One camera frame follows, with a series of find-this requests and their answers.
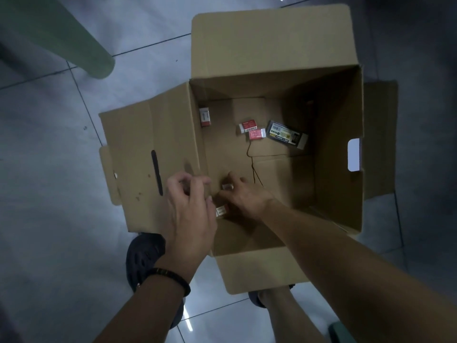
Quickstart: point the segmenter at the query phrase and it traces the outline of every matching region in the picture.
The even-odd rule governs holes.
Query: box handle hole
[[[163,196],[164,189],[162,186],[162,179],[160,178],[159,161],[157,160],[157,153],[155,152],[155,150],[151,151],[151,157],[152,164],[154,166],[155,179],[157,180],[157,188],[159,189],[159,195]]]
[[[347,169],[360,171],[360,138],[353,138],[347,143]]]

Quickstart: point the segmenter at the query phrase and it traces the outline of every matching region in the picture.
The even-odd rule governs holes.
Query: black shoe
[[[295,286],[295,284],[289,285],[289,289],[292,289],[294,286]],[[263,303],[260,302],[260,300],[259,300],[259,291],[260,290],[248,292],[249,299],[255,306],[260,307],[260,308],[265,308]]]
[[[127,280],[133,292],[145,281],[146,272],[154,268],[157,260],[165,254],[165,239],[159,234],[142,233],[130,242],[125,259]],[[178,308],[170,329],[182,319],[184,300]]]

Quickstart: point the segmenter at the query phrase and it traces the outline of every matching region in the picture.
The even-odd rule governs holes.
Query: bracelet
[[[178,284],[180,284],[180,286],[182,286],[184,288],[184,297],[186,297],[188,294],[191,293],[191,287],[189,285],[189,283],[187,283],[183,277],[181,277],[180,275],[172,272],[172,271],[169,271],[167,269],[163,269],[163,268],[157,268],[157,267],[154,267],[152,269],[150,269],[149,271],[146,272],[146,277],[149,277],[149,276],[153,276],[155,274],[158,274],[160,276],[164,276],[164,277],[168,277],[170,279],[173,279],[175,282],[177,282]]]

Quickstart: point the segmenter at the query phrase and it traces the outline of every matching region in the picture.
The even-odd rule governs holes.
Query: person's left arm
[[[190,195],[183,184],[190,182]],[[172,271],[190,283],[214,241],[216,207],[211,197],[205,200],[208,177],[192,177],[180,172],[167,181],[174,240],[167,241],[155,267]],[[184,288],[168,277],[149,276],[132,298],[95,339],[104,342],[164,342],[181,300]]]

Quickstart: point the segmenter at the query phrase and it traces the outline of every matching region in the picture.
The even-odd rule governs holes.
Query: cardboard box
[[[216,195],[234,170],[323,226],[360,233],[363,199],[394,190],[397,87],[372,83],[363,95],[349,8],[200,14],[191,56],[190,81],[100,114],[106,182],[129,231],[159,231],[168,176],[208,174]],[[199,105],[211,111],[211,126],[201,127]],[[248,119],[305,132],[305,149],[269,138],[249,145],[236,136]],[[348,156],[358,138],[362,159],[357,148]],[[277,236],[242,217],[218,219],[212,255],[230,294],[307,281]]]

